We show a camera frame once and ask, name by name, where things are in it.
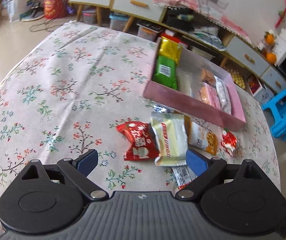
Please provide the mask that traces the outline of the barcode snack packet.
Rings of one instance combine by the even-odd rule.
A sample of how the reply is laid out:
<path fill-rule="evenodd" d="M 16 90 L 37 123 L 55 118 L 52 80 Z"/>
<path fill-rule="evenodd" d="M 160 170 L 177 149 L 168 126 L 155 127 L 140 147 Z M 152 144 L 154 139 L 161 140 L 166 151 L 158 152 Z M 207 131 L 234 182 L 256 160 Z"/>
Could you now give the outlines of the barcode snack packet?
<path fill-rule="evenodd" d="M 172 167 L 172 171 L 177 182 L 178 190 L 183 189 L 189 183 L 191 183 L 195 178 L 197 178 L 197 176 L 187 165 Z"/>

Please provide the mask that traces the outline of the clear white long packet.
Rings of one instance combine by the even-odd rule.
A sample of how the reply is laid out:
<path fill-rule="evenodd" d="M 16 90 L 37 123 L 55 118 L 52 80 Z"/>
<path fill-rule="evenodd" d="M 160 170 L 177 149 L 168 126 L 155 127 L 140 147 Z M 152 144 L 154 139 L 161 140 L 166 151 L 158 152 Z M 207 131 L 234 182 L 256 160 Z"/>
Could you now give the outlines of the clear white long packet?
<path fill-rule="evenodd" d="M 227 86 L 223 80 L 215 76 L 216 91 L 219 98 L 221 110 L 227 114 L 231 114 L 232 107 Z"/>

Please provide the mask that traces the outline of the cream white snack packet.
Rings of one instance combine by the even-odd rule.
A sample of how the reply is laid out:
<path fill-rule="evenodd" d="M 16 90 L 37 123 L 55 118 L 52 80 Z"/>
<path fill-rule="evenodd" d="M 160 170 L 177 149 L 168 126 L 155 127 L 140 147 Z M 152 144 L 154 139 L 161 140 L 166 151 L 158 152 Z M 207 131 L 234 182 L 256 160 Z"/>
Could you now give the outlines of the cream white snack packet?
<path fill-rule="evenodd" d="M 176 113 L 151 113 L 151 127 L 155 134 L 159 155 L 156 166 L 186 165 L 187 135 L 184 116 Z"/>

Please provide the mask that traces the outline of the green snack packet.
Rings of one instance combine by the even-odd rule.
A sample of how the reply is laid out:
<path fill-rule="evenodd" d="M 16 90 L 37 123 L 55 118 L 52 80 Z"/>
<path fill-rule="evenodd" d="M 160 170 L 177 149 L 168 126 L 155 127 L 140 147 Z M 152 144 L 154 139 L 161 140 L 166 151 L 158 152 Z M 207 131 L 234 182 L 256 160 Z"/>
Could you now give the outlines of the green snack packet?
<path fill-rule="evenodd" d="M 168 57 L 159 55 L 156 61 L 152 80 L 163 86 L 177 90 L 178 85 L 175 61 Z"/>

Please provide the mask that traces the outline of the small red candy packet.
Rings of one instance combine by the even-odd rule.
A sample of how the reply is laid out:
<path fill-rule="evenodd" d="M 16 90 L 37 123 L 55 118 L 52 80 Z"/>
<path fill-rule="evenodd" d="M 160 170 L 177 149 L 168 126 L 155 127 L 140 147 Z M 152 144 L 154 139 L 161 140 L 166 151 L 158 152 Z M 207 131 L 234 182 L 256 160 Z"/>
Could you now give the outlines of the small red candy packet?
<path fill-rule="evenodd" d="M 238 139 L 227 128 L 223 129 L 221 146 L 230 156 L 235 156 L 237 141 Z"/>

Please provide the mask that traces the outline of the white orange lotus chips packet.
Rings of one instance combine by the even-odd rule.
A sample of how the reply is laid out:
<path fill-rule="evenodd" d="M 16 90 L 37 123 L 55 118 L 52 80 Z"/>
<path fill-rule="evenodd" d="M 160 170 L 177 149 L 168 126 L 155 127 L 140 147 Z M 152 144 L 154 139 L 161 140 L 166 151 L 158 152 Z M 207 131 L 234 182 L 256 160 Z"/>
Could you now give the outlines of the white orange lotus chips packet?
<path fill-rule="evenodd" d="M 216 155 L 218 140 L 212 131 L 192 121 L 187 137 L 190 145 L 200 148 L 211 155 Z"/>

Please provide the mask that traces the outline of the silver blue snack packet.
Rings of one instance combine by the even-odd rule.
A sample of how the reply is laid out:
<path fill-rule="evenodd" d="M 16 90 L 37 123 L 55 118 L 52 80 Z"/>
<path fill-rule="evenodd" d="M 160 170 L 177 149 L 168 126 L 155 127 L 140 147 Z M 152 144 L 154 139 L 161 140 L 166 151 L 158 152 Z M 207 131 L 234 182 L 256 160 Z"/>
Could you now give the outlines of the silver blue snack packet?
<path fill-rule="evenodd" d="M 158 113 L 174 113 L 174 109 L 158 103 L 153 104 L 153 110 Z"/>

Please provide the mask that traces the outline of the pink snack packet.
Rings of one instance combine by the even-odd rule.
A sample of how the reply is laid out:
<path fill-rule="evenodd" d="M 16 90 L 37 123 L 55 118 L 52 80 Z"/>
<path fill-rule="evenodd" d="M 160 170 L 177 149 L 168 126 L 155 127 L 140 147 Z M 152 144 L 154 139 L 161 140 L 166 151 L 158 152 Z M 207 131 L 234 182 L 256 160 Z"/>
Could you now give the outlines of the pink snack packet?
<path fill-rule="evenodd" d="M 200 98 L 203 103 L 221 109 L 219 98 L 217 96 L 216 89 L 207 83 L 203 83 L 203 86 L 199 90 Z"/>

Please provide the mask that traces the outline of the pink cardboard box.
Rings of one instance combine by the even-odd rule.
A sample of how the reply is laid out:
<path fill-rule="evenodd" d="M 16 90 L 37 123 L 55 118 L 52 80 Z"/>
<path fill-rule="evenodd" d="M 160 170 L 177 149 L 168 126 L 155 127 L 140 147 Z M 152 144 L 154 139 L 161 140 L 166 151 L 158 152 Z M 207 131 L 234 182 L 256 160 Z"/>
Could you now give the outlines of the pink cardboard box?
<path fill-rule="evenodd" d="M 244 116 L 242 103 L 231 75 L 218 65 L 190 50 L 185 48 L 182 49 L 178 68 L 190 73 L 192 85 L 195 88 L 193 90 L 194 98 L 178 90 L 154 82 L 152 77 L 157 66 L 158 50 L 160 46 L 161 38 L 158 38 L 153 55 L 153 63 L 147 72 L 147 81 L 142 93 L 144 98 L 151 99 L 187 115 L 195 116 L 234 132 L 245 126 L 246 118 Z M 198 87 L 200 86 L 200 72 L 202 68 L 211 71 L 214 76 L 219 77 L 225 82 L 231 101 L 231 114 L 225 113 L 222 110 L 201 101 Z"/>

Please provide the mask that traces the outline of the large red candy packet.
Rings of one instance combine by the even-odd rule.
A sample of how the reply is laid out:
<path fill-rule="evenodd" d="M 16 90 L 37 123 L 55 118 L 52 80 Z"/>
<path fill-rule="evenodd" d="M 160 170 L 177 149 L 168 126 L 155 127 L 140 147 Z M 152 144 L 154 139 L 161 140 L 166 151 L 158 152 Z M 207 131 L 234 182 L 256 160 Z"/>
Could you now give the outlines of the large red candy packet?
<path fill-rule="evenodd" d="M 116 130 L 124 135 L 130 143 L 129 149 L 124 153 L 126 161 L 140 161 L 155 159 L 159 151 L 149 132 L 149 124 L 140 121 L 128 121 L 116 127 Z"/>

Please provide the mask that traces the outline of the yellow snack packet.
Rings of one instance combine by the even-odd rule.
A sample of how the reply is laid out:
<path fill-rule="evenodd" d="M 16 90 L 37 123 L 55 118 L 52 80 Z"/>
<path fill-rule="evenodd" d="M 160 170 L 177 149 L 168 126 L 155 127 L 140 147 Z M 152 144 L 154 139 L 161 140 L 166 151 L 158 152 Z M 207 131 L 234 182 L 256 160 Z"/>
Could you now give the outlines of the yellow snack packet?
<path fill-rule="evenodd" d="M 176 64 L 178 64 L 180 61 L 182 49 L 183 47 L 177 42 L 162 37 L 158 54 L 160 56 L 172 59 Z"/>

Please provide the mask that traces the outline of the black bag on shelf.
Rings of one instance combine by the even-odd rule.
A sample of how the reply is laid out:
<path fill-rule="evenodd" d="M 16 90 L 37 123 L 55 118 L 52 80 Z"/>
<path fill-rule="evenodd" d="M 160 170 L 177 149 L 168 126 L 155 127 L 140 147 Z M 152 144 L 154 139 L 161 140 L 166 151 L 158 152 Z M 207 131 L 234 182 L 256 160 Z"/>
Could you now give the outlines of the black bag on shelf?
<path fill-rule="evenodd" d="M 167 8 L 163 23 L 169 27 L 182 31 L 192 31 L 194 12 L 189 8 Z"/>

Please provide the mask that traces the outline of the clear storage bin black lid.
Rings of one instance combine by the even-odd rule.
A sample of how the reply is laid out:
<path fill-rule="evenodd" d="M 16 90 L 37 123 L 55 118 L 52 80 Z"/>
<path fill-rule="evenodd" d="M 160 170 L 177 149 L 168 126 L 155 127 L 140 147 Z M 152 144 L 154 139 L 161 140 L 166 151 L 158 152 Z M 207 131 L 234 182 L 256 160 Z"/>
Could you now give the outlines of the clear storage bin black lid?
<path fill-rule="evenodd" d="M 138 26 L 137 36 L 152 42 L 154 42 L 162 32 L 162 28 L 160 26 L 150 22 L 141 21 L 136 25 Z"/>

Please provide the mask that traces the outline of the floral tablecloth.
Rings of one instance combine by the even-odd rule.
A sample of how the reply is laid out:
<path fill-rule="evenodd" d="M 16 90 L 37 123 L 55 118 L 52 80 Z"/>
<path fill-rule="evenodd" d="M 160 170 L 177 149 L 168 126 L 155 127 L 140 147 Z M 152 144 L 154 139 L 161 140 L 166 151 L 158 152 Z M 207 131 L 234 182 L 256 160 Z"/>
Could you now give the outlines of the floral tablecloth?
<path fill-rule="evenodd" d="M 149 122 L 143 97 L 156 45 L 80 22 L 49 35 L 0 86 L 0 196 L 32 159 L 55 164 L 89 149 L 99 163 L 89 178 L 108 192 L 177 190 L 169 167 L 125 161 L 116 127 Z M 4 230 L 0 224 L 0 236 Z"/>

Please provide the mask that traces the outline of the pink white cloth cover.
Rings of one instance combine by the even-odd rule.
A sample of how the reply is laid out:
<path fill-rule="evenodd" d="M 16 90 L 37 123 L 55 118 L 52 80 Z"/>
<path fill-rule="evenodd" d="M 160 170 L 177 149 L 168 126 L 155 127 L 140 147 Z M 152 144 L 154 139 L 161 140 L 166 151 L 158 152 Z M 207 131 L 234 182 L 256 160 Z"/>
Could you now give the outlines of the pink white cloth cover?
<path fill-rule="evenodd" d="M 227 29 L 252 47 L 254 46 L 249 35 L 239 25 L 232 22 L 213 2 L 209 0 L 153 0 L 154 5 L 171 8 L 189 8 L 206 17 L 211 22 Z"/>

